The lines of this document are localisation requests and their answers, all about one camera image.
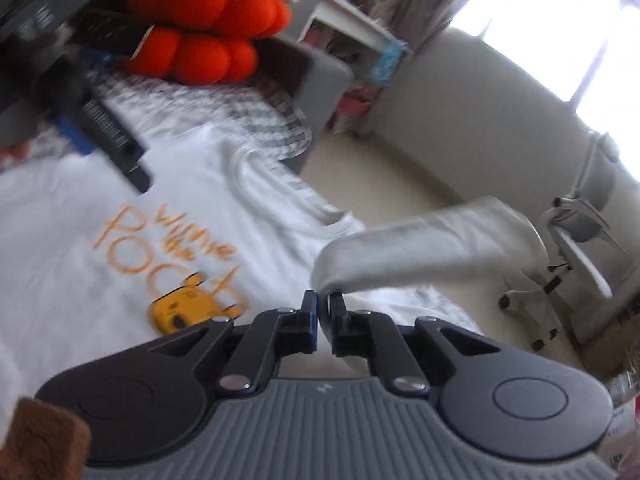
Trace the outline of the white Pooh t-shirt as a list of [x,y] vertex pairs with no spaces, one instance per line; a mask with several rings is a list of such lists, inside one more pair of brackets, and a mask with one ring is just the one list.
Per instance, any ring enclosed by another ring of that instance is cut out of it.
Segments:
[[288,168],[213,126],[153,136],[136,192],[101,155],[1,175],[1,419],[50,377],[208,316],[240,324],[340,288],[352,310],[467,330],[441,282],[538,271],[533,225],[492,197],[368,228]]

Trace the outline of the orange knotted plush cushion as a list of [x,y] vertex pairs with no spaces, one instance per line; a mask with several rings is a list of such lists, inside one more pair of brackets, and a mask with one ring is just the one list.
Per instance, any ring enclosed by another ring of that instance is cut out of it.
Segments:
[[127,0],[128,16],[149,26],[127,73],[186,86],[236,84],[257,70],[257,40],[291,21],[285,0]]

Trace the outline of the grey office chair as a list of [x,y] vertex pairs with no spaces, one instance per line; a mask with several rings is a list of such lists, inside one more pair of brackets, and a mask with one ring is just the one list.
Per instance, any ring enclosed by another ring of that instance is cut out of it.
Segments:
[[590,133],[587,155],[570,194],[555,196],[551,208],[540,217],[558,248],[561,261],[547,266],[551,278],[544,284],[537,283],[528,271],[514,275],[514,287],[498,300],[502,312],[509,312],[523,322],[535,352],[560,333],[561,322],[550,296],[568,274],[575,274],[592,296],[600,300],[613,298],[611,285],[582,250],[582,245],[600,238],[615,248],[620,246],[602,216],[614,190],[619,162],[620,151],[612,138]]

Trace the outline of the brown plush toy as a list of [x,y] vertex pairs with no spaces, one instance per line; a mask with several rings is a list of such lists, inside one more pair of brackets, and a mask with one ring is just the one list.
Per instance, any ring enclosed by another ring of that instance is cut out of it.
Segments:
[[1,447],[2,479],[81,479],[91,444],[89,426],[73,413],[21,398]]

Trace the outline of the white bookshelf desk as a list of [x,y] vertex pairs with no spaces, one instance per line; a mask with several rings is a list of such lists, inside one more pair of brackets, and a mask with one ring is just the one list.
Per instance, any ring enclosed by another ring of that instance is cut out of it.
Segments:
[[330,120],[331,130],[370,136],[367,114],[411,54],[405,41],[346,0],[299,0],[286,32],[349,67],[352,83]]

